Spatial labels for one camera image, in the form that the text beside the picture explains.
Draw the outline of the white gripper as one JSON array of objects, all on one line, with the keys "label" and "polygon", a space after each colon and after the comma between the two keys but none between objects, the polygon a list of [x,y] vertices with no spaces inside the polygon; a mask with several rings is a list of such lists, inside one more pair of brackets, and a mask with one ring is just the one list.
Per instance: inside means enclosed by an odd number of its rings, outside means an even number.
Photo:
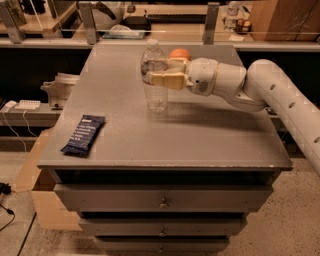
[{"label": "white gripper", "polygon": [[182,90],[187,86],[193,94],[209,96],[214,88],[218,62],[213,59],[197,58],[188,64],[189,60],[186,58],[168,58],[167,73],[148,72],[146,81],[151,85],[173,90]]}]

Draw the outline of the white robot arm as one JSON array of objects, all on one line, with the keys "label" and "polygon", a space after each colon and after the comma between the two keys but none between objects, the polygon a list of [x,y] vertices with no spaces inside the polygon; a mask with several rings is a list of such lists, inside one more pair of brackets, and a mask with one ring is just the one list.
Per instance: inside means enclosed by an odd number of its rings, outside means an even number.
[{"label": "white robot arm", "polygon": [[219,96],[245,111],[270,106],[320,175],[320,109],[274,62],[259,59],[244,68],[208,58],[170,58],[163,70],[144,68],[142,77],[154,86]]}]

